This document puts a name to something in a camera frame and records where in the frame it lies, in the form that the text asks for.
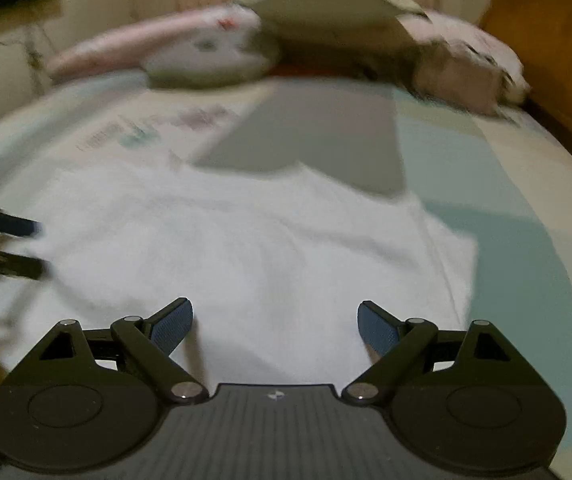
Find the pink floral folded quilt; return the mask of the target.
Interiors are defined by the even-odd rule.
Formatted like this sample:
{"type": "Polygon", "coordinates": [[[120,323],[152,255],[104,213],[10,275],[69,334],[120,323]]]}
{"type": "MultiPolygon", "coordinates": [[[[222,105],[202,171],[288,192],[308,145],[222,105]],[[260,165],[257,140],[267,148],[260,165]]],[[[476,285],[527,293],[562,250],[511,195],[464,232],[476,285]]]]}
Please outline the pink floral folded quilt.
{"type": "MultiPolygon", "coordinates": [[[[258,28],[263,24],[257,13],[237,4],[171,13],[114,28],[79,42],[52,56],[46,62],[46,73],[51,80],[63,81],[126,70],[139,66],[146,55],[165,44],[194,32],[258,28]]],[[[511,47],[472,23],[435,11],[428,11],[423,16],[406,14],[387,25],[332,29],[269,24],[268,29],[281,40],[361,53],[393,54],[404,47],[439,40],[448,44],[467,44],[472,50],[491,58],[506,73],[505,102],[519,105],[530,91],[524,66],[511,47]]]]}

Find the pink leather handbag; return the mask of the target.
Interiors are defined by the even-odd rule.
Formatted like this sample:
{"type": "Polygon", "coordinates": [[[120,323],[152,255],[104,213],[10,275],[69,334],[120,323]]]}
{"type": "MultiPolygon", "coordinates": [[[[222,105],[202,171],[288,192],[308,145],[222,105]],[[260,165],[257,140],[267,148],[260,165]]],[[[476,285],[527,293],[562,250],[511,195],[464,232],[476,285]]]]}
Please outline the pink leather handbag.
{"type": "Polygon", "coordinates": [[[499,114],[505,72],[468,44],[438,41],[412,51],[410,90],[484,116],[499,114]]]}

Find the white printed sweatshirt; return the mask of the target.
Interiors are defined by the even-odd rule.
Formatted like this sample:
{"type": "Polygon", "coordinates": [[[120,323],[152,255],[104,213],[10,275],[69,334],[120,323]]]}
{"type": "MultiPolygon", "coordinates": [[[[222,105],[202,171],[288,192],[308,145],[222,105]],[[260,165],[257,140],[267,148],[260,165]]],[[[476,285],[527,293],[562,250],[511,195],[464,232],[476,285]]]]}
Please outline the white printed sweatshirt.
{"type": "Polygon", "coordinates": [[[207,386],[342,387],[371,363],[362,301],[458,330],[472,300],[473,236],[412,194],[369,196],[303,166],[257,177],[88,166],[56,174],[28,216],[42,233],[12,251],[48,271],[0,280],[5,367],[63,318],[105,328],[185,297],[196,330],[173,356],[207,386]]]}

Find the grey donut cushion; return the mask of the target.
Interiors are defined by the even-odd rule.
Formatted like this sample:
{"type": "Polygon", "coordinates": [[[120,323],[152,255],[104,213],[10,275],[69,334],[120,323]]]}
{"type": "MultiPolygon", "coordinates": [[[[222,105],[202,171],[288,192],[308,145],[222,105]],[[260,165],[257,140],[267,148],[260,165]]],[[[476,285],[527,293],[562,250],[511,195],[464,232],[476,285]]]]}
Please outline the grey donut cushion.
{"type": "Polygon", "coordinates": [[[209,29],[172,42],[141,66],[156,88],[212,89],[262,78],[281,54],[277,39],[260,28],[209,29]]]}

